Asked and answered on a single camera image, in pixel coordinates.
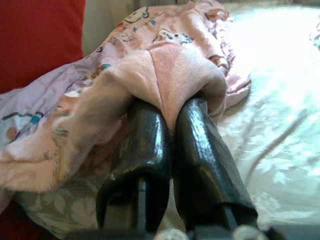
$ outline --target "cartoon print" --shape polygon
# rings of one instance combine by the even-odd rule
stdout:
[[[153,40],[153,43],[171,42],[182,45],[191,43],[192,41],[193,39],[185,33],[172,32],[163,28],[157,32],[156,37]]]
[[[117,26],[117,28],[123,28],[124,27],[124,23],[123,22],[120,22]]]
[[[35,114],[13,112],[2,117],[0,121],[0,149],[14,141],[19,134],[37,124],[43,116],[42,112]]]
[[[139,8],[138,10],[131,13],[129,16],[127,16],[124,21],[127,23],[133,24],[139,21],[141,18],[147,19],[149,17],[148,13],[148,7],[144,6],[142,8]]]
[[[136,33],[136,32],[138,31],[138,29],[140,29],[140,28],[142,28],[142,27],[144,27],[144,26],[146,26],[146,25],[148,25],[148,24],[152,24],[152,25],[154,26],[154,25],[157,24],[157,22],[156,22],[154,19],[151,19],[151,20],[149,20],[149,21],[141,24],[141,25],[138,26],[138,27],[134,27],[134,28],[132,29],[132,31],[133,31],[134,33]]]
[[[315,27],[314,32],[310,33],[309,39],[313,42],[313,45],[315,45],[317,48],[320,48],[320,23]]]
[[[212,22],[220,19],[226,21],[229,18],[229,12],[222,8],[214,9],[205,14],[206,18]]]
[[[112,45],[115,45],[117,40],[124,42],[124,43],[128,43],[128,42],[132,41],[133,39],[126,32],[121,32],[121,33],[111,37],[108,42],[111,43]]]
[[[102,52],[102,46],[98,47],[97,50],[95,51],[96,53],[101,53]]]
[[[101,67],[98,67],[95,72],[93,73],[89,73],[86,77],[90,80],[93,80],[95,79],[96,77],[98,77],[100,75],[100,73],[105,70],[105,69],[108,69],[110,68],[111,65],[110,64],[102,64]]]
[[[222,37],[225,35],[226,29],[228,29],[228,24],[231,22],[231,18],[228,18],[227,20],[223,20],[220,18],[216,19],[216,21],[213,24],[213,28],[210,30],[211,34],[217,40],[221,40]]]

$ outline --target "pink fleece fabric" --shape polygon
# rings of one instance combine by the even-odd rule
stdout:
[[[105,155],[126,133],[126,111],[136,98],[161,110],[171,135],[183,104],[198,92],[218,120],[250,87],[249,71],[225,35],[230,23],[215,0],[144,7],[128,16],[93,53],[96,71],[77,80],[36,131],[0,152],[0,185],[33,192],[61,186],[93,147],[106,146]]]

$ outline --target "white bedsheet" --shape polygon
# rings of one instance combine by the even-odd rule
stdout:
[[[252,90],[218,128],[263,228],[320,224],[320,51],[309,41],[319,12],[291,7],[236,16],[238,45],[254,69]],[[60,238],[94,228],[96,192],[105,175],[99,171],[77,174],[58,191],[19,193],[16,199]]]

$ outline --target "blanket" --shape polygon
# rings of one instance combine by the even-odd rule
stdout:
[[[143,7],[89,56],[0,95],[0,212],[16,191],[47,192],[83,165],[114,159],[136,98],[161,110],[171,135],[198,92],[217,121],[250,89],[231,24],[215,0]]]

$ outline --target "red fabric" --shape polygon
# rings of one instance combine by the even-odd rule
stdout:
[[[85,0],[1,0],[0,93],[83,57]]]
[[[44,228],[33,223],[13,201],[0,215],[1,240],[58,240]]]

